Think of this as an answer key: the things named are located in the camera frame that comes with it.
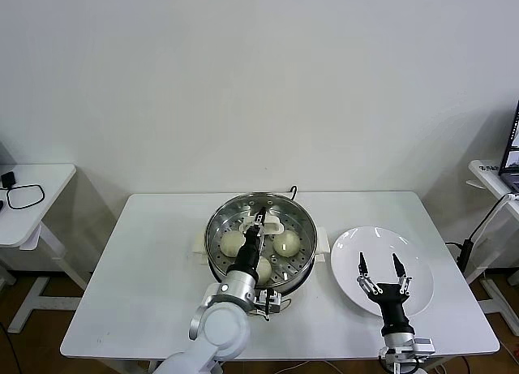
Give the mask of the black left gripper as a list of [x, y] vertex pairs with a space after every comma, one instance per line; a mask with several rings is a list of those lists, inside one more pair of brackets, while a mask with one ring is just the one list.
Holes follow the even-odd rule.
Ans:
[[260, 250], [264, 248], [267, 229], [264, 225], [267, 209], [262, 207], [255, 215], [255, 224], [244, 234], [245, 243], [238, 250], [234, 263], [228, 267], [228, 272], [239, 271], [250, 276], [258, 276], [257, 267], [260, 261]]

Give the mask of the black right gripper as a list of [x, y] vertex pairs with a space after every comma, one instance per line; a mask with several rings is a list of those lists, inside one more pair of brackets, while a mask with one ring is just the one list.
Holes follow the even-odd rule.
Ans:
[[378, 286], [371, 280], [367, 263], [362, 252], [359, 253], [357, 282], [367, 297], [380, 307], [384, 326], [381, 334], [387, 336], [393, 333], [414, 333], [409, 319], [406, 317], [403, 303], [409, 298], [409, 287], [412, 277], [405, 271], [396, 253], [392, 254], [394, 269], [398, 278], [397, 283], [381, 283]]

